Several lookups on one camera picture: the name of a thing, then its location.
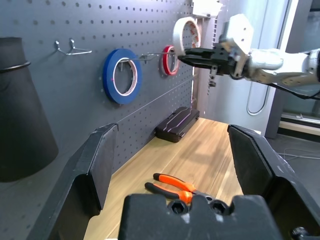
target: tape roll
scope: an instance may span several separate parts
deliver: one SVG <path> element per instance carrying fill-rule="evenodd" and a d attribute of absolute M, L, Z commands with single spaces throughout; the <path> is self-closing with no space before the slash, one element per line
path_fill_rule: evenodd
<path fill-rule="evenodd" d="M 174 25 L 172 36 L 174 51 L 177 56 L 186 55 L 182 41 L 185 26 L 189 26 L 190 28 L 192 35 L 192 48 L 198 48 L 201 44 L 200 30 L 195 19 L 190 16 L 180 18 Z"/>
<path fill-rule="evenodd" d="M 174 50 L 175 50 L 175 47 L 173 45 L 168 45 L 164 48 L 163 52 L 170 53 L 170 52 L 174 52 Z M 176 75 L 179 70 L 180 61 L 178 60 L 177 55 L 174 55 L 174 68 L 173 70 L 171 70 L 169 66 L 169 56 L 170 54 L 164 54 L 162 57 L 163 69 L 167 75 L 173 76 L 173 75 Z"/>
<path fill-rule="evenodd" d="M 132 83 L 128 91 L 119 92 L 116 86 L 115 72 L 116 67 L 123 60 L 136 59 L 137 56 L 129 49 L 119 48 L 113 50 L 106 58 L 103 66 L 103 88 L 106 95 L 118 104 L 131 103 L 138 95 L 142 84 L 142 70 L 139 61 L 129 60 L 133 76 Z"/>

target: black cylindrical bin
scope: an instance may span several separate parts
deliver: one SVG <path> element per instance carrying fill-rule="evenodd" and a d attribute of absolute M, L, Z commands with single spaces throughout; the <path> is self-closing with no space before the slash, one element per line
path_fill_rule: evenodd
<path fill-rule="evenodd" d="M 0 182 L 32 175 L 58 154 L 26 62 L 21 38 L 0 38 Z"/>

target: black rubber ring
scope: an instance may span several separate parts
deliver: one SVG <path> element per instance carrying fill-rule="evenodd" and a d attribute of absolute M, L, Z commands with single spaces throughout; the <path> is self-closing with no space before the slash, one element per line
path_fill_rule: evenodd
<path fill-rule="evenodd" d="M 9 66 L 9 67 L 0 69 L 0 74 L 6 73 L 6 72 L 11 72 L 11 71 L 18 70 L 18 69 L 22 69 L 22 68 L 28 67 L 30 64 L 31 64 L 31 62 L 27 61 L 24 64 L 15 65 L 15 66 Z"/>

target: black case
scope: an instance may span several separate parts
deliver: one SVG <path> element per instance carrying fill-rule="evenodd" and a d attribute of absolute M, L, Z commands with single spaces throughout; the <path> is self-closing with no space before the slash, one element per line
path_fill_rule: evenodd
<path fill-rule="evenodd" d="M 177 143 L 195 124 L 200 116 L 196 109 L 179 107 L 156 128 L 155 135 L 163 140 Z"/>

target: orange pliers handle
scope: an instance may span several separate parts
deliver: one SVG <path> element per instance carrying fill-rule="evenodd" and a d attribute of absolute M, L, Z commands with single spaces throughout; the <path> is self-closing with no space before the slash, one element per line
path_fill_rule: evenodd
<path fill-rule="evenodd" d="M 154 194 L 164 195 L 168 199 L 180 199 L 186 203 L 190 203 L 192 201 L 193 192 L 196 191 L 196 187 L 193 184 L 184 182 L 181 179 L 176 178 L 174 176 L 161 173 L 153 174 L 153 179 L 165 184 L 170 184 L 182 190 L 168 190 L 165 187 L 159 186 L 151 182 L 147 182 L 144 186 L 148 191 Z"/>

